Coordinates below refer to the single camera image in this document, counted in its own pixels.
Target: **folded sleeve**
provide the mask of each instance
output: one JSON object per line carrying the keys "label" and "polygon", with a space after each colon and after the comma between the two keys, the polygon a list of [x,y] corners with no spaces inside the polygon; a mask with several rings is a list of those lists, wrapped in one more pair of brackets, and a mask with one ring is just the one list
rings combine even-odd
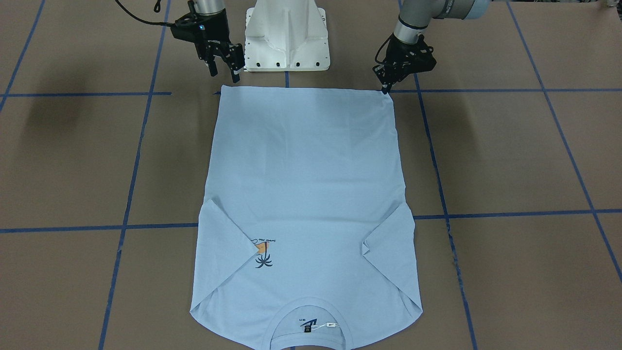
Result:
{"label": "folded sleeve", "polygon": [[422,308],[414,229],[412,212],[402,203],[363,240],[361,248],[365,259],[412,301],[410,311],[419,315]]}
{"label": "folded sleeve", "polygon": [[258,249],[213,200],[198,220],[197,257],[190,312],[255,256]]}

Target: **printed graphic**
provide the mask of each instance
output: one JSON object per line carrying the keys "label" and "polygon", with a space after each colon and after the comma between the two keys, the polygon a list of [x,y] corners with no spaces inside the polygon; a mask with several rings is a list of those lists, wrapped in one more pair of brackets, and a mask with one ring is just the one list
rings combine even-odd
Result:
{"label": "printed graphic", "polygon": [[255,259],[255,262],[259,264],[259,266],[255,268],[261,268],[264,266],[270,267],[272,266],[272,260],[270,260],[270,254],[268,254],[268,247],[270,243],[275,242],[274,239],[254,239],[252,240],[255,247],[257,247],[257,255],[258,257]]}
{"label": "printed graphic", "polygon": [[304,326],[315,326],[317,324],[317,318],[312,319],[311,321],[307,321],[303,324],[300,325],[300,327],[304,327]]}

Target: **blue tape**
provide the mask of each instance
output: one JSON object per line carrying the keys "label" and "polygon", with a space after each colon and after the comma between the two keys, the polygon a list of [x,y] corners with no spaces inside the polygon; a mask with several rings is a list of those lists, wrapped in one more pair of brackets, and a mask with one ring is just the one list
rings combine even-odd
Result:
{"label": "blue tape", "polygon": [[62,92],[62,93],[10,93],[7,97],[98,97],[98,96],[165,96],[172,92]]}
{"label": "blue tape", "polygon": [[[170,10],[170,0],[167,1],[166,13],[164,14],[164,22],[168,21],[169,10]],[[130,208],[132,207],[132,196],[134,195],[134,186],[136,184],[136,176],[138,174],[138,165],[141,160],[142,139],[145,136],[145,128],[147,126],[147,119],[149,118],[149,110],[151,109],[151,101],[153,98],[153,92],[154,92],[155,85],[156,85],[155,80],[157,76],[157,69],[160,64],[160,56],[162,54],[162,46],[164,44],[164,34],[166,33],[165,30],[166,30],[166,27],[162,27],[162,30],[160,32],[160,42],[158,44],[157,55],[155,57],[154,70],[151,76],[151,86],[149,87],[149,97],[147,98],[147,106],[145,107],[145,115],[142,119],[141,135],[138,139],[136,158],[134,160],[134,169],[132,171],[132,179],[131,179],[131,182],[129,185],[129,191],[128,191],[128,203],[126,205],[125,214],[123,216],[123,228],[121,229],[121,235],[119,236],[119,245],[117,247],[116,260],[114,261],[113,276],[110,281],[110,291],[108,292],[108,302],[106,304],[106,312],[104,314],[104,321],[101,327],[100,343],[98,346],[98,350],[104,349],[104,343],[106,341],[106,332],[108,331],[108,321],[110,320],[110,311],[112,309],[113,298],[114,298],[114,288],[116,286],[116,280],[119,274],[119,266],[121,264],[121,252],[123,251],[123,243],[125,241],[125,234],[127,231],[126,226],[129,220],[129,211],[130,211]]]}
{"label": "blue tape", "polygon": [[471,344],[473,345],[473,350],[477,350],[477,339],[475,337],[475,330],[473,329],[473,320],[471,319],[471,311],[469,310],[467,294],[465,293],[465,289],[464,289],[464,282],[462,280],[462,271],[460,270],[460,265],[458,264],[458,252],[456,251],[456,246],[453,242],[452,228],[451,228],[451,223],[449,221],[449,214],[447,212],[447,203],[445,201],[443,185],[440,180],[439,165],[436,161],[436,154],[434,153],[434,144],[432,142],[432,135],[430,134],[430,126],[428,124],[427,114],[425,112],[424,99],[423,99],[423,95],[421,94],[421,87],[419,86],[419,77],[417,76],[417,74],[415,74],[415,86],[417,87],[417,96],[419,97],[419,106],[421,108],[421,116],[424,121],[425,135],[427,136],[428,143],[430,144],[430,156],[432,157],[432,165],[434,166],[434,172],[436,173],[436,181],[439,186],[440,203],[443,206],[443,217],[445,218],[445,225],[447,227],[447,235],[449,237],[449,244],[452,248],[453,263],[456,267],[458,285],[460,286],[460,295],[462,296],[462,304],[465,309],[466,323],[468,325],[469,334],[471,336]]}
{"label": "blue tape", "polygon": [[580,215],[591,214],[591,210],[551,210],[542,212],[494,212],[478,214],[449,214],[450,219],[469,219],[475,217],[516,217],[516,216],[548,216],[548,215]]}
{"label": "blue tape", "polygon": [[102,225],[102,226],[67,226],[67,227],[24,227],[14,229],[0,229],[0,234],[21,234],[31,232],[68,232],[68,231],[100,231],[100,230],[120,230],[122,225]]}
{"label": "blue tape", "polygon": [[521,37],[521,41],[522,41],[523,46],[525,47],[525,51],[527,52],[529,61],[531,62],[531,65],[534,68],[534,72],[536,73],[536,77],[538,78],[538,82],[540,83],[540,87],[542,88],[542,92],[544,93],[544,97],[546,98],[546,102],[549,105],[551,115],[553,116],[553,120],[555,121],[555,125],[557,126],[557,131],[559,132],[559,135],[562,138],[562,142],[564,143],[564,147],[566,148],[566,152],[568,153],[568,157],[570,158],[572,167],[574,168],[577,178],[579,180],[579,183],[581,185],[581,188],[583,189],[583,194],[585,195],[585,199],[587,200],[588,205],[590,206],[590,210],[592,211],[592,214],[594,216],[594,221],[596,222],[596,226],[598,226],[598,230],[600,231],[600,235],[602,236],[605,246],[607,247],[607,251],[609,251],[611,262],[613,262],[613,266],[615,267],[616,272],[618,273],[618,278],[620,279],[620,282],[622,282],[622,270],[620,270],[620,265],[618,264],[618,261],[616,259],[615,254],[613,253],[613,250],[611,249],[611,245],[609,244],[607,235],[605,234],[605,231],[603,230],[603,227],[600,224],[600,219],[598,218],[598,214],[594,208],[594,204],[592,202],[592,199],[590,198],[590,194],[587,191],[587,187],[585,186],[583,177],[581,176],[581,173],[579,172],[577,162],[575,161],[575,158],[572,155],[570,146],[568,145],[568,141],[566,140],[566,136],[564,135],[564,131],[562,130],[562,125],[559,123],[559,119],[557,118],[557,114],[555,113],[555,109],[553,108],[553,104],[550,101],[549,94],[547,93],[547,90],[544,88],[544,83],[542,82],[542,77],[540,76],[540,72],[538,72],[538,68],[536,67],[534,58],[531,55],[531,51],[529,51],[529,47],[527,46],[525,37],[522,34],[521,27],[519,26],[518,21],[516,20],[514,11],[512,11],[512,6],[510,6],[509,2],[506,2],[506,5],[508,6],[508,10],[509,10],[510,16],[512,17],[512,20],[514,21],[514,25],[516,26],[518,35]]}
{"label": "blue tape", "polygon": [[17,71],[19,70],[19,66],[22,65],[22,61],[24,60],[24,56],[26,54],[26,50],[28,50],[28,45],[30,45],[30,40],[32,40],[32,35],[37,28],[37,24],[39,23],[39,18],[41,17],[41,12],[43,11],[43,5],[45,4],[45,0],[41,0],[41,4],[39,5],[39,10],[37,11],[37,15],[35,16],[35,21],[32,23],[32,27],[30,28],[30,33],[28,33],[28,38],[26,39],[26,43],[24,44],[24,48],[22,52],[19,54],[19,58],[17,59],[17,63],[15,64],[15,68],[13,69],[13,74],[11,74],[11,79],[9,80],[9,84],[4,91],[4,96],[0,101],[0,111],[4,108],[4,103],[6,102],[6,98],[11,91],[11,87],[15,82],[15,77],[17,76]]}
{"label": "blue tape", "polygon": [[[622,92],[622,88],[548,88],[548,92]],[[541,88],[428,88],[422,93],[450,92],[542,92]],[[391,90],[391,93],[417,93],[417,90]]]}
{"label": "blue tape", "polygon": [[127,225],[128,230],[142,230],[142,229],[178,229],[183,227],[198,227],[198,222],[182,222],[179,224],[135,224]]}
{"label": "blue tape", "polygon": [[597,209],[596,212],[599,214],[622,213],[622,209]]}
{"label": "blue tape", "polygon": [[443,214],[440,215],[413,215],[412,218],[417,220],[435,220],[435,219],[444,219],[445,216]]}

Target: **light blue t-shirt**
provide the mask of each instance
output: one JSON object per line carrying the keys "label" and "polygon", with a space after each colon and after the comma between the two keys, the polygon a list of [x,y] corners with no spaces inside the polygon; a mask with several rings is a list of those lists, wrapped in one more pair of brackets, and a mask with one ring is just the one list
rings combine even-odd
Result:
{"label": "light blue t-shirt", "polygon": [[256,350],[350,350],[422,313],[393,102],[224,87],[190,313]]}

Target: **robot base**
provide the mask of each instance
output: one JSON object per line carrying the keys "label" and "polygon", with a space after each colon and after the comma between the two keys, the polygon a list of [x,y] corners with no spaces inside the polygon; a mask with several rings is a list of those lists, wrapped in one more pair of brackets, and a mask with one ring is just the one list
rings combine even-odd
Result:
{"label": "robot base", "polygon": [[326,11],[314,0],[258,0],[246,12],[248,72],[327,70]]}

